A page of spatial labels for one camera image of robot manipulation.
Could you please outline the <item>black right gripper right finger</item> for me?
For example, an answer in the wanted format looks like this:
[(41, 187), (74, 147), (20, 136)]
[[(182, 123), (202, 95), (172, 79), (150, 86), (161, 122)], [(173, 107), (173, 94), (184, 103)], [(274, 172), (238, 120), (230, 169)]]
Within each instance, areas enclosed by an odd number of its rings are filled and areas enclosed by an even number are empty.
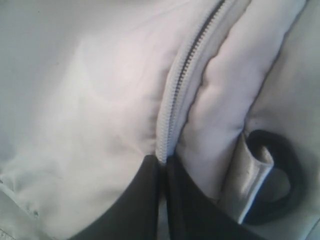
[(255, 239), (202, 193), (176, 156), (166, 161), (166, 201), (172, 240)]

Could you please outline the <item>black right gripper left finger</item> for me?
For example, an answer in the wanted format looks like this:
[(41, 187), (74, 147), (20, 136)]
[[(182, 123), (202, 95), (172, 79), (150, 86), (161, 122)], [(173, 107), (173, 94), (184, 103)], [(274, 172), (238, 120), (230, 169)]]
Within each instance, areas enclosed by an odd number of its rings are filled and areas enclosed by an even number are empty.
[(159, 212), (160, 164), (146, 155), (118, 200), (72, 240), (155, 240)]

